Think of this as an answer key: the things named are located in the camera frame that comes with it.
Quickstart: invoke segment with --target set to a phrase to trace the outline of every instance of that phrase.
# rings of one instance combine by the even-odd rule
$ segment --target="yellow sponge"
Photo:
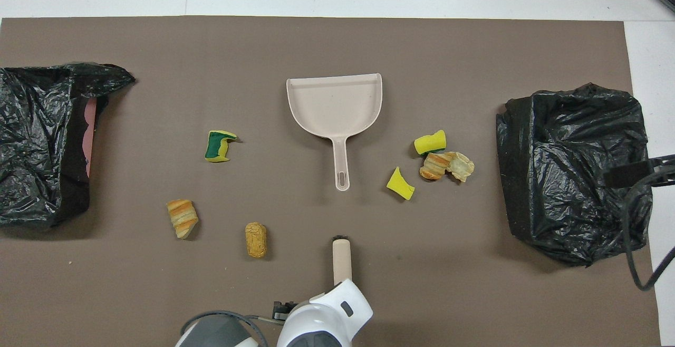
[[[235,140],[237,136],[227,131],[209,131],[209,143],[204,158],[209,162],[229,161],[227,153],[227,140]]]
[[[440,129],[433,135],[424,135],[414,141],[415,150],[420,155],[446,149],[446,132]]]
[[[412,193],[415,192],[415,188],[408,185],[405,179],[403,179],[403,176],[401,176],[399,167],[396,167],[393,171],[393,174],[387,183],[387,188],[392,189],[396,194],[402,196],[406,200],[410,200],[410,198],[412,198]]]

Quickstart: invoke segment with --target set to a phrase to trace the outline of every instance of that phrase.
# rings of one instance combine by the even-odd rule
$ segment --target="beige dustpan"
[[[286,81],[288,104],[305,131],[333,142],[335,186],[349,189],[347,138],[364,131],[382,107],[379,73]]]

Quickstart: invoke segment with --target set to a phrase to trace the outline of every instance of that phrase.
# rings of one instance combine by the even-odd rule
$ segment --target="bread piece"
[[[444,155],[450,160],[448,172],[451,172],[452,176],[456,179],[466,182],[466,177],[471,176],[471,173],[475,169],[473,161],[460,152],[446,152]]]
[[[246,234],[246,251],[249,256],[263,258],[267,253],[267,228],[258,222],[251,222],[244,229]]]
[[[192,201],[186,199],[172,200],[167,203],[167,210],[169,210],[173,229],[176,230],[176,236],[181,239],[188,237],[195,224],[199,222]]]
[[[446,154],[429,153],[420,168],[420,176],[436,181],[446,174],[450,164],[450,157]]]

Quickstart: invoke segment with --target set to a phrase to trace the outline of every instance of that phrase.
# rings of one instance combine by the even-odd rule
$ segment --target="garbage bag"
[[[511,99],[497,115],[497,153],[511,234],[567,265],[625,251],[621,210],[629,188],[603,173],[646,160],[639,102],[588,83],[568,92]],[[631,206],[631,249],[645,245],[651,189]]]
[[[48,228],[87,210],[84,110],[133,81],[113,64],[0,68],[0,225]]]

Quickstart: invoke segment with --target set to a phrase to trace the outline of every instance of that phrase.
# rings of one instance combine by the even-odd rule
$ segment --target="black cable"
[[[188,330],[188,327],[195,322],[197,319],[203,318],[208,315],[229,315],[232,316],[233,318],[238,319],[241,322],[246,323],[246,325],[249,325],[251,329],[258,335],[258,338],[260,338],[262,347],[269,347],[269,344],[267,344],[267,339],[265,339],[265,336],[263,333],[260,331],[260,328],[256,326],[255,323],[251,322],[248,318],[245,316],[239,314],[239,313],[234,313],[234,311],[207,311],[205,313],[201,313],[199,315],[195,315],[192,318],[188,319],[188,321],[183,325],[183,327],[180,329],[180,335],[183,335],[186,330]]]
[[[675,174],[675,167],[661,167],[660,171],[658,172],[653,172],[649,176],[644,177],[643,179],[637,181],[629,190],[629,192],[626,194],[626,198],[624,199],[624,207],[621,210],[621,224],[622,224],[622,234],[624,235],[624,246],[626,247],[626,258],[628,259],[629,262],[629,268],[631,269],[631,275],[633,282],[635,282],[635,286],[637,286],[640,290],[643,292],[646,292],[651,289],[651,287],[654,287],[654,284],[656,283],[656,280],[661,277],[661,273],[666,270],[666,267],[670,264],[673,259],[675,259],[675,247],[673,247],[668,254],[666,254],[666,257],[663,258],[661,261],[661,264],[656,268],[654,273],[649,277],[647,280],[646,284],[642,284],[642,281],[640,280],[640,276],[637,273],[637,270],[635,268],[635,262],[633,261],[632,257],[632,250],[631,250],[631,236],[629,234],[629,207],[631,207],[632,203],[635,201],[638,195],[642,193],[644,188],[647,185],[651,185],[654,183],[654,181],[664,178],[666,176],[670,176],[671,174]],[[648,224],[644,225],[644,230],[647,231],[647,226]]]

